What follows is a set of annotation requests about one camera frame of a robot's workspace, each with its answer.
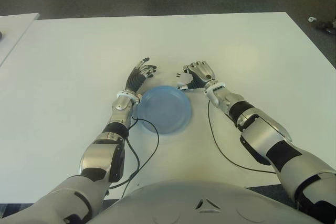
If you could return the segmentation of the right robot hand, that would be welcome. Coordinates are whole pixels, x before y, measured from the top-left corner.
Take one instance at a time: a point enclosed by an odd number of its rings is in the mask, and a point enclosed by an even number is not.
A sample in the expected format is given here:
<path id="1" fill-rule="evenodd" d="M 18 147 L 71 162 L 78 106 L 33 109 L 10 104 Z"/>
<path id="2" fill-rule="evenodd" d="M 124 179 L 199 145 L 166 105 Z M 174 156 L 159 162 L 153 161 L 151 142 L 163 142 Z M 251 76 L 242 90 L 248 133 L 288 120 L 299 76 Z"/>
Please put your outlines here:
<path id="1" fill-rule="evenodd" d="M 178 86 L 179 90 L 194 90 L 198 88 L 206 88 L 218 81 L 211 67 L 205 61 L 192 62 L 183 67 L 183 72 L 192 76 L 191 82 Z"/>

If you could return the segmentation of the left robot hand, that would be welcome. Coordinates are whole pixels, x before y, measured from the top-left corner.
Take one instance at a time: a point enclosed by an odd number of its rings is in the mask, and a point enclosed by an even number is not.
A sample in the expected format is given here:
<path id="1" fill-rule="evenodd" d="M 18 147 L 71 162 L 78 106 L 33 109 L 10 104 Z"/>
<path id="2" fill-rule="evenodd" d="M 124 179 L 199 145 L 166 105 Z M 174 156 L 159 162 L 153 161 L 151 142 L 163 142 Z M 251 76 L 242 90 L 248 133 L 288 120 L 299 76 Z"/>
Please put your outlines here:
<path id="1" fill-rule="evenodd" d="M 125 90 L 131 91 L 134 94 L 138 93 L 138 90 L 144 84 L 145 80 L 154 77 L 157 66 L 148 65 L 149 57 L 142 59 L 132 69 L 125 84 Z"/>

